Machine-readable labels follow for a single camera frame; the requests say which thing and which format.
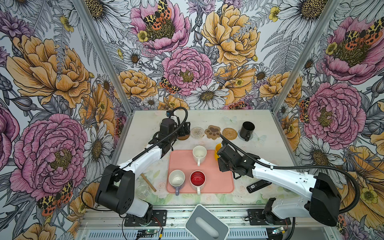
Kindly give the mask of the dark brown round coaster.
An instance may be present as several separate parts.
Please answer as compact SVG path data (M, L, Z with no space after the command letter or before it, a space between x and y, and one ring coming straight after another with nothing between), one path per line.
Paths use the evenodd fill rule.
M179 136L179 137L177 137L177 139L180 141L184 141L184 140L187 140L189 137L190 137L190 135L185 135L185 136Z

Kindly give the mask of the white patterned round coaster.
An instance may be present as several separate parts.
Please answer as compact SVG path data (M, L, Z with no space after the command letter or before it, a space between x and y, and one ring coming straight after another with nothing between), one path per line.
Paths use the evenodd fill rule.
M194 127L191 129L190 135L194 139L202 139L205 135L205 130L201 127Z

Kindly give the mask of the yellow mug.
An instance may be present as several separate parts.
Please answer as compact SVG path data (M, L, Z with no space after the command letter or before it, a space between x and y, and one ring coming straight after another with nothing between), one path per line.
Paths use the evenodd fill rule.
M218 151L222 148L222 144L217 144L216 147L215 147L215 153L214 153L214 157L215 157L215 160L218 161L219 159L219 155L218 155Z

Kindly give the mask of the woven rattan round coaster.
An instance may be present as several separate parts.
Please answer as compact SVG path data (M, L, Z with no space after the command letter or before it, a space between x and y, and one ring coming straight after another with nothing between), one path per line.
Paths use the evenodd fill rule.
M225 129L223 129L222 135L226 139L228 139L230 141L235 140L238 137L237 131L235 129L233 129L233 128L225 128Z

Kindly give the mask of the paw shaped cork coaster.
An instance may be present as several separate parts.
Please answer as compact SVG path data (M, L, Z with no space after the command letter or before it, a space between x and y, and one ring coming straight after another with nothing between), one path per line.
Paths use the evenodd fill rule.
M221 128L214 125L209 125L207 129L205 129L205 135L208 139L216 140L220 137Z

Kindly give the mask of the black mug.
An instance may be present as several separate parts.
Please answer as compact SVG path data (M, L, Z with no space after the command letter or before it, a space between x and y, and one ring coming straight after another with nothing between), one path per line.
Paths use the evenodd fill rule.
M242 127L239 131L239 136L241 139L248 142L251 139L254 130L255 125L252 122L243 122Z

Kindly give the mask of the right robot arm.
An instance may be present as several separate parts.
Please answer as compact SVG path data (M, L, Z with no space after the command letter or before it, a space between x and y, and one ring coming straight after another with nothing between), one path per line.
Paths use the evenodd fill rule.
M289 200L268 200L260 217L269 224L287 218L311 217L326 226L337 225L341 195L328 175L280 170L256 155L241 155L229 145L222 146L218 156L221 172L231 171L237 178L247 176L267 181L297 194L297 198Z

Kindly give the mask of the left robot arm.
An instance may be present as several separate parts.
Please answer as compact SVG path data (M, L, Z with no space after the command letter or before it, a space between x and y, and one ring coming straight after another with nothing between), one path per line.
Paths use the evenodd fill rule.
M136 223L149 224L154 218L153 205L135 196L136 179L172 150L177 138L189 135L190 128L191 123L185 120L177 123L172 118L163 119L160 131L140 154L105 168L95 202L117 214L132 216Z

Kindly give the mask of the pink tray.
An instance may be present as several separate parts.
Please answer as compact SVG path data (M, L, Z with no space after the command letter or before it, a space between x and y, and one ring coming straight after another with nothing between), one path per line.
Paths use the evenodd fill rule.
M234 179L231 172L221 172L218 161L214 157L214 150L208 150L205 161L198 166L191 150L175 150L170 154L169 173L174 170L184 172L186 179L181 194L196 194L190 182L190 175L194 171L201 171L206 175L203 194L230 194L234 191Z

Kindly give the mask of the red inside white mug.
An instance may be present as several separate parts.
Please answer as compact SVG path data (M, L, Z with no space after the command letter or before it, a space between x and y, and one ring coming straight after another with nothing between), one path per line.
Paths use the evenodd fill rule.
M191 188L200 195L206 183L206 175L202 171L194 171L190 175Z

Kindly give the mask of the black stapler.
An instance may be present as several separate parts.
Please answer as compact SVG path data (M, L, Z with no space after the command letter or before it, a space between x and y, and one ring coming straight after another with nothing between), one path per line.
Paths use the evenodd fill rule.
M272 183L269 182L269 181L266 181L266 180L259 180L249 186L246 187L247 191L249 194L252 194L258 190L261 190L265 187L268 187L269 185L271 185Z

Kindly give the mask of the wooden mallet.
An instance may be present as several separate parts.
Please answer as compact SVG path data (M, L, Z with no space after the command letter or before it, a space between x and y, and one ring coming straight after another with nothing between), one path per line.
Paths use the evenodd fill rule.
M149 187L152 189L153 192L157 191L157 189L152 185L152 183L147 179L147 177L144 174L141 174L141 177L149 185Z

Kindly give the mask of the grey tissue box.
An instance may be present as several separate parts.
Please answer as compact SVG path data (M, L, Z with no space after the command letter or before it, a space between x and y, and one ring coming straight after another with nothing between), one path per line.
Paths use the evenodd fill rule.
M230 233L230 228L201 204L192 211L185 229L196 240L226 240Z

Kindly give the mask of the clear glass jar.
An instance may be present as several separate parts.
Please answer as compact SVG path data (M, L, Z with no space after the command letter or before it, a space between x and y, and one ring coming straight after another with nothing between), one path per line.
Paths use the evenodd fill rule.
M151 188L146 182L136 182L135 184L135 197L145 200L151 193Z

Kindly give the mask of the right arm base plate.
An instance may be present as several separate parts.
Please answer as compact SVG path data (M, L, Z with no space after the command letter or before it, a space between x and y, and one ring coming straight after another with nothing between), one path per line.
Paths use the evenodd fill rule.
M262 209L248 209L248 215L244 218L251 226L272 226L272 225L291 225L290 218L280 219L272 212L266 212Z

